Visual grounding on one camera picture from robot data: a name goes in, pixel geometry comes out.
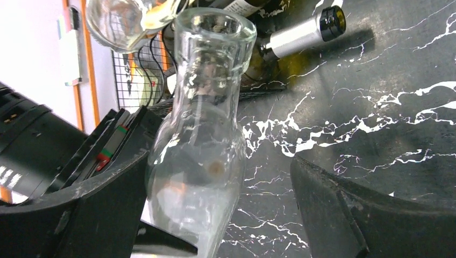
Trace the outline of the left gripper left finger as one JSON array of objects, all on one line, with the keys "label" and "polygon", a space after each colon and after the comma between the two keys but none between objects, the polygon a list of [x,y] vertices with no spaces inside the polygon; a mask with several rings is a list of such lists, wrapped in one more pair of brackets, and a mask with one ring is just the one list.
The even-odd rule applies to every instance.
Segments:
[{"label": "left gripper left finger", "polygon": [[191,243],[141,226],[146,152],[23,206],[1,207],[1,257],[193,256]]}]

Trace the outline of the round clear liquor bottle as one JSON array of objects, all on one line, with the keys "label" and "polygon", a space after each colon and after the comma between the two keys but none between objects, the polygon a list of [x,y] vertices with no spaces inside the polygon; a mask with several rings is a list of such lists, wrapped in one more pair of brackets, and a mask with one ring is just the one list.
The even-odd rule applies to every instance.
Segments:
[{"label": "round clear liquor bottle", "polygon": [[85,20],[92,37],[117,53],[132,53],[192,1],[89,0]]}]

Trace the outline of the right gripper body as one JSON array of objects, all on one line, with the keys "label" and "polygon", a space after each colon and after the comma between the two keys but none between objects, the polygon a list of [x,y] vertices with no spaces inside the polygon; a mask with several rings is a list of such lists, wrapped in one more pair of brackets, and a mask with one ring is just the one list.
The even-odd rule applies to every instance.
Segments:
[{"label": "right gripper body", "polygon": [[33,199],[74,186],[147,151],[162,118],[152,109],[111,110],[84,133],[1,85],[1,186]]}]

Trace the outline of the tall clear glass bottle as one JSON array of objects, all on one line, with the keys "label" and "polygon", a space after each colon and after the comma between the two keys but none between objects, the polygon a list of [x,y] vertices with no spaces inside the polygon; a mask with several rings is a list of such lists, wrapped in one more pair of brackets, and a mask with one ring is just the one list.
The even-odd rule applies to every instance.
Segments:
[{"label": "tall clear glass bottle", "polygon": [[147,200],[153,225],[195,245],[198,257],[215,257],[244,181],[236,116],[257,30],[215,8],[184,10],[174,25],[173,109],[148,157]]}]

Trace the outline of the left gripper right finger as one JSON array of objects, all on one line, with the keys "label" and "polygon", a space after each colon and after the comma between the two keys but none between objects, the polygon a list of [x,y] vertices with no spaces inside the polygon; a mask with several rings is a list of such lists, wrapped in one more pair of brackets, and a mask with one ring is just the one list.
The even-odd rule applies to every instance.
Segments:
[{"label": "left gripper right finger", "polygon": [[297,156],[290,177],[313,257],[455,257],[455,211],[341,178]]}]

